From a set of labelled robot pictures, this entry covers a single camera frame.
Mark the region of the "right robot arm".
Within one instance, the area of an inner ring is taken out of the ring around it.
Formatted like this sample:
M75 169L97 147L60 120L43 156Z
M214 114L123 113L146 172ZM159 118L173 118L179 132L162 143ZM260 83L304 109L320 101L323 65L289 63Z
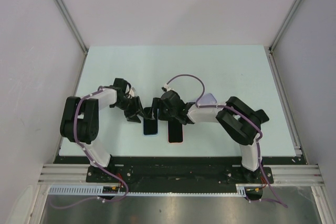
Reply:
M239 144L242 161L243 179L254 183L261 177L261 153L258 146L262 138L261 125L269 119L263 119L263 110L254 111L237 97L230 97L224 104L198 104L184 102L174 90L165 91L153 100L148 120L177 120L183 125L197 123L219 123L233 141Z

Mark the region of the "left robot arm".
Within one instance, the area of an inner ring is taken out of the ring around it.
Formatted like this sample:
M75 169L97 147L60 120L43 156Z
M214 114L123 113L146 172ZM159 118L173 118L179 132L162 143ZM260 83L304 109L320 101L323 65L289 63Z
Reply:
M60 134L76 143L90 164L99 167L98 176L103 181L110 182L115 178L116 169L109 165L111 155L98 139L99 111L105 108L122 110L128 122L141 123L140 117L150 118L131 84L122 78L116 78L112 85L100 86L97 91L82 98L68 97L61 119Z

